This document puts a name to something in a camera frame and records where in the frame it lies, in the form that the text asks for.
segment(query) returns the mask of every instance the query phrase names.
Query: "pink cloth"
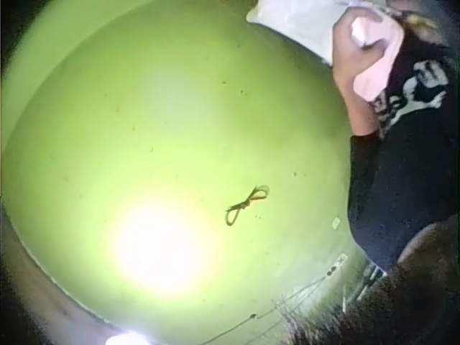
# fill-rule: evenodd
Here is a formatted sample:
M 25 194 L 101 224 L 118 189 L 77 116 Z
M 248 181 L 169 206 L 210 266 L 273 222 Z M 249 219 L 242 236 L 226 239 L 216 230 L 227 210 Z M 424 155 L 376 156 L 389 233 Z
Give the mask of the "pink cloth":
M 356 38 L 363 45 L 372 45 L 378 40 L 387 42 L 382 59 L 354 79 L 354 92 L 368 102 L 375 100 L 387 87 L 393 63 L 404 39 L 404 29 L 393 18 L 375 11 L 383 18 L 381 23 L 367 18 L 358 18 L 353 23 L 354 36 L 358 36 Z

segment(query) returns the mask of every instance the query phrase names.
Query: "white sticker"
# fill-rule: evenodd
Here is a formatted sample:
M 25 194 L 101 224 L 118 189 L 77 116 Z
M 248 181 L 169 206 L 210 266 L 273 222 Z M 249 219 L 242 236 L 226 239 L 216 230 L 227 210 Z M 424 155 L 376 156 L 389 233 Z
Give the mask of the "white sticker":
M 340 224 L 340 218 L 339 217 L 336 217 L 333 219 L 332 221 L 332 229 L 337 229 L 337 226 L 339 226 Z

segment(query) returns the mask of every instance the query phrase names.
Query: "rubber band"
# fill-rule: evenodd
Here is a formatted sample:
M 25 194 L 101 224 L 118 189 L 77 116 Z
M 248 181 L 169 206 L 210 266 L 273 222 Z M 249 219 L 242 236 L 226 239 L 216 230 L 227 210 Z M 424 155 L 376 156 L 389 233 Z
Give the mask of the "rubber band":
M 243 201 L 242 203 L 238 203 L 236 205 L 230 206 L 226 209 L 226 214 L 225 214 L 226 224 L 228 226 L 232 226 L 233 224 L 235 224 L 235 221 L 238 219 L 239 213 L 242 210 L 244 210 L 247 206 L 249 206 L 251 204 L 251 201 L 266 199 L 269 192 L 270 192 L 270 189 L 268 188 L 267 185 L 261 185 L 258 187 L 256 186 L 252 190 L 251 194 L 249 194 L 249 196 L 247 197 L 245 201 Z

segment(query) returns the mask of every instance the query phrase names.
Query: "white graphic print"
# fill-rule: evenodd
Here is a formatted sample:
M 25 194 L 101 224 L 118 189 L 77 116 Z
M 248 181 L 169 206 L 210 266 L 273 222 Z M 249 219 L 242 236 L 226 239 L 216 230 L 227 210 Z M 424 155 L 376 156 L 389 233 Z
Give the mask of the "white graphic print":
M 413 77 L 407 79 L 402 87 L 402 95 L 388 97 L 383 91 L 372 103 L 381 124 L 381 137 L 404 115 L 421 109 L 439 109 L 443 104 L 447 94 L 444 86 L 449 84 L 449 80 L 439 63 L 432 60 L 417 62 L 413 70 Z M 426 91 L 438 93 L 429 101 L 420 99 L 418 94 Z

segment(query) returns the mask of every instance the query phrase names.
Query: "bright light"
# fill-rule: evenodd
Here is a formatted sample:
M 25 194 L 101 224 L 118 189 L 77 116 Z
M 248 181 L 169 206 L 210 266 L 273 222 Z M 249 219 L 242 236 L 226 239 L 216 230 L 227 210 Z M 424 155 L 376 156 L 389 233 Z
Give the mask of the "bright light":
M 190 289 L 206 263 L 206 248 L 203 243 L 199 246 L 190 219 L 164 206 L 132 209 L 115 236 L 116 261 L 123 276 L 155 293 Z
M 106 345 L 150 345 L 143 336 L 135 333 L 122 334 L 120 336 L 112 336 Z

